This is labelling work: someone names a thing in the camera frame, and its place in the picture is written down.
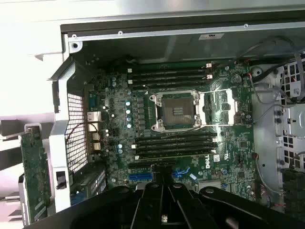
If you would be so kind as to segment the silver chipset heat sink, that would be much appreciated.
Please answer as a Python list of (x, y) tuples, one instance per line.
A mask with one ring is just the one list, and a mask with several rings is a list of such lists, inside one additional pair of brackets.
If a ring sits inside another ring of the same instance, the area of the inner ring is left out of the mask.
[(216, 187), (221, 188), (221, 181), (219, 179), (216, 180), (203, 180), (198, 182), (199, 190), (205, 187)]

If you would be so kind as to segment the blue expansion slot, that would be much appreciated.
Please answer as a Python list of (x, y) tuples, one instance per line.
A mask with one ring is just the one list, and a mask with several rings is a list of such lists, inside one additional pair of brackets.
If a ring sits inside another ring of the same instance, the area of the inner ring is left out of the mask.
[[(172, 176), (174, 178), (181, 178), (183, 174), (187, 174), (190, 170), (190, 167), (187, 167), (185, 170), (178, 170), (176, 169)], [(152, 173), (133, 173), (129, 174), (129, 180), (131, 181), (139, 181), (139, 180), (152, 180), (153, 174)]]

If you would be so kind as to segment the black expansion slot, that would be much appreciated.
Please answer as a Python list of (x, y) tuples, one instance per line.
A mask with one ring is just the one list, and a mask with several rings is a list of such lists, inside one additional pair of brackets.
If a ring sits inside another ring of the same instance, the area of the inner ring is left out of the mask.
[(132, 162), (128, 164), (129, 169), (136, 169), (136, 168), (147, 168), (151, 167), (151, 165), (175, 165), (176, 160), (163, 160), (163, 161), (142, 161), (142, 162)]

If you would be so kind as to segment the green Dell motherboard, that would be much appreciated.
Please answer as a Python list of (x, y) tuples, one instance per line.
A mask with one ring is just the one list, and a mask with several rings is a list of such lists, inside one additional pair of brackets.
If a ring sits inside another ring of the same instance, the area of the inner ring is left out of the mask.
[(135, 189), (157, 166), (194, 191), (255, 200), (254, 121), (245, 63), (165, 62), (99, 69), (84, 88), (88, 143), (104, 189)]

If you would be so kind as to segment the black RAM slot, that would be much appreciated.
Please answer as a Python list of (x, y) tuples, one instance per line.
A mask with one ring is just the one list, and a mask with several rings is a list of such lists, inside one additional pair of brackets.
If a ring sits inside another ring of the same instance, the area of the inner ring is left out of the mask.
[(163, 153), (149, 153), (149, 154), (137, 154), (134, 156), (135, 160), (151, 160), (151, 159), (162, 159), (162, 158), (174, 158), (174, 157), (187, 157), (197, 155), (208, 155), (214, 154), (216, 150), (191, 150), (181, 152), (163, 152)]
[(131, 76), (142, 76), (142, 75), (161, 75), (161, 74), (174, 74), (174, 73), (211, 73), (211, 69), (188, 69), (188, 70), (170, 70), (170, 71), (159, 71), (159, 72), (142, 72), (142, 73), (129, 73)]
[(140, 81), (153, 81), (153, 80), (203, 80), (203, 79), (213, 79), (212, 74), (195, 74), (195, 75), (158, 75), (158, 76), (146, 76), (140, 78), (133, 78), (130, 79), (133, 82), (140, 82)]
[(172, 145), (172, 146), (154, 146), (151, 148), (137, 148), (137, 154), (155, 153), (155, 152), (178, 152), (178, 151), (191, 151), (191, 150), (210, 150), (217, 148), (218, 144), (211, 142), (210, 144), (195, 144), (195, 145)]
[(178, 88), (178, 87), (193, 87), (193, 86), (205, 86), (208, 85), (210, 81), (152, 81), (152, 82), (133, 82), (128, 84), (128, 87), (134, 88), (135, 90), (140, 90), (144, 87), (151, 89), (158, 88)]
[(180, 143), (200, 143), (200, 142), (215, 142), (215, 139), (168, 139), (163, 141), (144, 141), (134, 143), (137, 146), (148, 145), (164, 145), (164, 144), (180, 144)]
[(150, 71), (150, 70), (173, 70), (173, 69), (194, 69), (211, 65), (211, 62), (172, 62), (159, 64), (141, 64), (132, 67), (132, 71)]
[(192, 132), (185, 133), (179, 135), (170, 135), (170, 136), (151, 136), (151, 137), (138, 137), (135, 138), (135, 141), (148, 141), (148, 140), (162, 140), (162, 139), (172, 139), (172, 138), (181, 138), (181, 137), (193, 137), (193, 136), (207, 136), (207, 137), (215, 137), (217, 133), (212, 132)]

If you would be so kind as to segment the metal socket cover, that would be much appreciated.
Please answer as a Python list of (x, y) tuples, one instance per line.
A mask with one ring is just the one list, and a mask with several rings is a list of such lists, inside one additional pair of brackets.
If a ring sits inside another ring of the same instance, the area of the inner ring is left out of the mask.
[(233, 99), (232, 91), (201, 94), (201, 98), (206, 124), (234, 124), (237, 102)]

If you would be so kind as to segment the CPU socket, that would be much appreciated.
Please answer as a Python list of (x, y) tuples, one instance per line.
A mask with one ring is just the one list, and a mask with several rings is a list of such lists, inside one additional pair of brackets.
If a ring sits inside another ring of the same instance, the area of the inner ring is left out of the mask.
[(152, 131), (183, 132), (206, 125), (204, 94), (197, 90), (158, 92), (148, 99)]

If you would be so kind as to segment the metal disk bay cage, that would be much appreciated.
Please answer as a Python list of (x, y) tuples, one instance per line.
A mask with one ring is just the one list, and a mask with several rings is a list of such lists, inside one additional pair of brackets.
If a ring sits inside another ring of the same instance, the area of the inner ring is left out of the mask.
[(281, 78), (284, 80), (282, 90), (291, 100), (289, 103), (281, 98), (282, 115), (276, 118), (283, 132), (283, 160), (286, 167), (305, 172), (305, 97), (301, 102), (296, 102), (301, 93), (301, 74), (297, 62), (284, 66)]

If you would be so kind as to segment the open black PC case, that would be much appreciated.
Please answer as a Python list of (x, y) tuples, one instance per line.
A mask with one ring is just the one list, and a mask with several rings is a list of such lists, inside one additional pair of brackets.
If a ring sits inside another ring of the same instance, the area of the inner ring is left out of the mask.
[[(224, 36), (198, 40), (201, 34), (210, 33)], [(296, 102), (305, 97), (305, 26), (252, 31), (246, 24), (239, 29), (118, 30), (105, 35), (69, 32), (64, 39), (69, 57), (54, 79), (55, 123), (50, 136), (57, 211), (71, 209), (116, 188), (102, 188), (106, 167), (102, 161), (93, 159), (88, 143), (84, 88), (97, 71), (125, 64), (207, 61), (249, 66), (255, 123), (256, 178), (252, 202), (285, 214), (281, 170), (292, 167), (286, 167), (283, 160), (283, 132), (276, 118), (282, 115), (281, 98), (291, 102), (282, 90), (281, 74), (287, 64), (297, 62), (301, 74), (301, 93)]]

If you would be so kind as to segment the white case label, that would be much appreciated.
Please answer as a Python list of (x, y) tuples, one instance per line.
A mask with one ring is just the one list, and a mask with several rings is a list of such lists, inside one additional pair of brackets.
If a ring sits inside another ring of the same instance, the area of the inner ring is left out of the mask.
[(202, 40), (217, 40), (221, 39), (224, 36), (224, 33), (210, 33), (210, 34), (201, 34), (199, 37), (199, 41)]

